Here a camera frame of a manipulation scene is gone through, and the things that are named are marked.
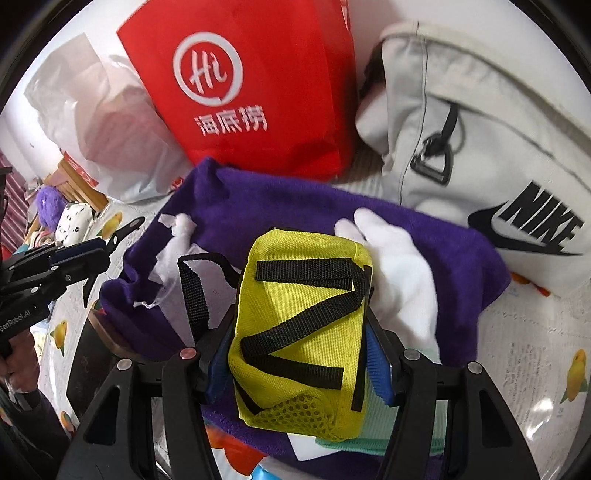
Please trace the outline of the person's left hand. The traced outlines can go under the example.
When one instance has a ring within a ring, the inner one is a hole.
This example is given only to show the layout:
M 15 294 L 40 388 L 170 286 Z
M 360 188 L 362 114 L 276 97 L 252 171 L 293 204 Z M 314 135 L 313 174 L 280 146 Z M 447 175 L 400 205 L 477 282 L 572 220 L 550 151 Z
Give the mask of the person's left hand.
M 10 339 L 12 353 L 1 359 L 1 379 L 20 393 L 31 393 L 38 388 L 39 361 L 35 339 L 30 330 L 24 330 Z

